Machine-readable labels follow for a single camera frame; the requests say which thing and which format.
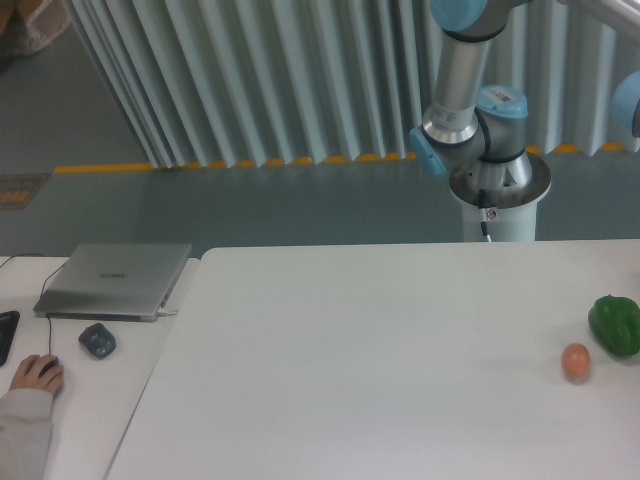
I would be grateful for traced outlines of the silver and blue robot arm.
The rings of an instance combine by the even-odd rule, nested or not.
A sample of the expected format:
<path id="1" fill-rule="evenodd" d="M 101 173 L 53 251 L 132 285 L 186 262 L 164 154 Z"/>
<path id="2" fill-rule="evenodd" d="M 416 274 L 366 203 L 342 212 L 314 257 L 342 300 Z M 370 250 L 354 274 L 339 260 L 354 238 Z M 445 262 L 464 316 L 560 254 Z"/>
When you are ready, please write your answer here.
<path id="1" fill-rule="evenodd" d="M 636 1 L 432 1 L 443 43 L 429 107 L 409 134 L 423 166 L 439 175 L 474 158 L 510 160 L 527 146 L 563 140 L 592 154 L 615 123 L 639 143 L 639 74 L 620 76 L 616 39 L 639 41 Z M 490 50 L 526 10 L 505 60 L 525 57 L 526 83 L 484 80 Z"/>

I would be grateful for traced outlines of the grey sleeved forearm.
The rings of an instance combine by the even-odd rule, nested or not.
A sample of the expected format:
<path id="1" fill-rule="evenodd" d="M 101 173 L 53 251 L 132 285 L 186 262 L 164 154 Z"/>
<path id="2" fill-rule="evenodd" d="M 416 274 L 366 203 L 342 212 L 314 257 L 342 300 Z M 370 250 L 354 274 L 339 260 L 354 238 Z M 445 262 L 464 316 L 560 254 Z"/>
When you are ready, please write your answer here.
<path id="1" fill-rule="evenodd" d="M 53 395 L 33 388 L 1 398 L 1 478 L 43 479 L 52 434 Z"/>

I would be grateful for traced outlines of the person's right hand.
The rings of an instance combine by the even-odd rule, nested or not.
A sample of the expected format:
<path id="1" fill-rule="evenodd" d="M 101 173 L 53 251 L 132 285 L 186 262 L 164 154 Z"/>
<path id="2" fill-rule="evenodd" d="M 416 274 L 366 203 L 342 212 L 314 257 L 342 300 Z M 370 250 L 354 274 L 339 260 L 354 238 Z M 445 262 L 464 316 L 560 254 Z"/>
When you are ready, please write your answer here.
<path id="1" fill-rule="evenodd" d="M 58 358 L 52 354 L 30 355 L 23 359 L 11 380 L 9 390 L 42 390 L 56 396 L 64 384 L 64 366 L 60 361 L 57 366 L 50 369 L 42 378 L 39 377 L 43 366 L 54 359 Z"/>

